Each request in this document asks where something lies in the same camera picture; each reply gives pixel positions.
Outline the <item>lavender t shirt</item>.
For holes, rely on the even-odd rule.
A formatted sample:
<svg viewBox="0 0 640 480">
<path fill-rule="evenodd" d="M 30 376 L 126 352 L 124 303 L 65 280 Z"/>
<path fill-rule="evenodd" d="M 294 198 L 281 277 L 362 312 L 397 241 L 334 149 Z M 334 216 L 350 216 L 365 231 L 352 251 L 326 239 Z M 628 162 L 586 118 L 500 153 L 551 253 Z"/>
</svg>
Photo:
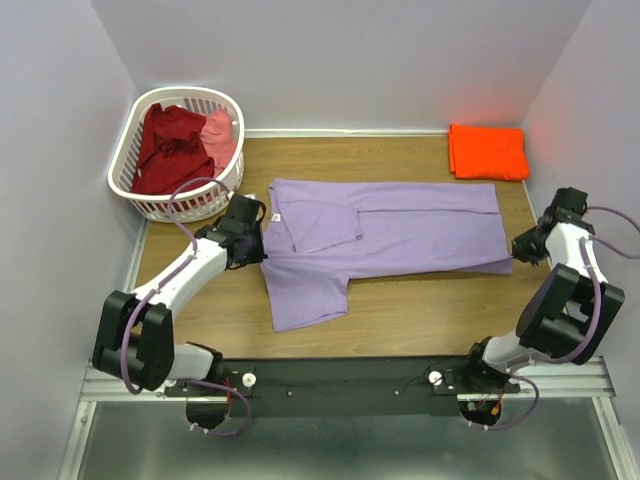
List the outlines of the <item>lavender t shirt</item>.
<svg viewBox="0 0 640 480">
<path fill-rule="evenodd" d="M 261 269 L 277 332 L 345 315 L 354 279 L 508 275 L 492 184 L 274 180 Z"/>
</svg>

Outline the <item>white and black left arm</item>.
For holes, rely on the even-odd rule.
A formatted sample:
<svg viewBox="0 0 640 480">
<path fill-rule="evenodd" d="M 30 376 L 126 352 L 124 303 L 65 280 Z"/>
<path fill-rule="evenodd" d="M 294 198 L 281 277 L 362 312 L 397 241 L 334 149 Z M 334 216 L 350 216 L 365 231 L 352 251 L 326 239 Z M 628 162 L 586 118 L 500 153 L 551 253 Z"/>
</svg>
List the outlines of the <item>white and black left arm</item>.
<svg viewBox="0 0 640 480">
<path fill-rule="evenodd" d="M 133 394 L 167 381 L 187 381 L 201 395 L 214 393 L 223 381 L 222 354 L 177 344 L 174 321 L 213 278 L 266 259 L 265 214 L 263 202 L 232 196 L 224 215 L 191 233 L 188 247 L 158 276 L 132 292 L 112 292 L 102 307 L 93 367 L 121 379 Z"/>
</svg>

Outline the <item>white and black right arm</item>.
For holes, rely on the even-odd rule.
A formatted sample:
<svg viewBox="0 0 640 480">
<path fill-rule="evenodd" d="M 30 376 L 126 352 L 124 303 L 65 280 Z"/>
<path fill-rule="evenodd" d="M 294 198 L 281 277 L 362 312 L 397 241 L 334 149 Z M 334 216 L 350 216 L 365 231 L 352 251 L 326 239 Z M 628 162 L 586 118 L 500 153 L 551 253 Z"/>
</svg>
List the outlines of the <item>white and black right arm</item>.
<svg viewBox="0 0 640 480">
<path fill-rule="evenodd" d="M 625 294 L 598 266 L 598 238 L 584 220 L 587 198 L 572 187 L 558 189 L 536 226 L 512 240 L 514 259 L 548 260 L 552 269 L 512 332 L 472 346 L 459 370 L 467 389 L 501 388 L 532 363 L 581 365 L 594 354 Z"/>
</svg>

